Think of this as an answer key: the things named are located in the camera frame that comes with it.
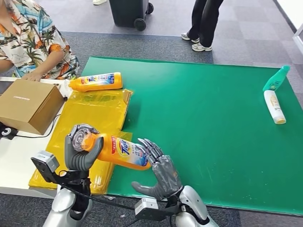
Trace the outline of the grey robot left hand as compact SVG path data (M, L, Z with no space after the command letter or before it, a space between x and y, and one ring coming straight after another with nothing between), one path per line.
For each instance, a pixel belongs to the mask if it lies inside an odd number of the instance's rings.
M104 146L103 137L98 137L94 143L94 147L89 152L76 151L73 145L73 140L76 134L81 129L88 129L92 134L99 134L97 129L88 124L76 124L65 137L64 142L64 159L65 165L69 170L73 171L88 171Z

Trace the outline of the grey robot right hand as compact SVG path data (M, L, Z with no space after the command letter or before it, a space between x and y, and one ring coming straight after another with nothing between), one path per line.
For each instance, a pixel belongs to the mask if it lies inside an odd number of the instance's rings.
M164 154L160 147L149 139L138 140L136 148L147 156L157 183L154 186L144 186L138 182L131 182L133 189L141 194L162 200L173 196L183 188L169 155Z

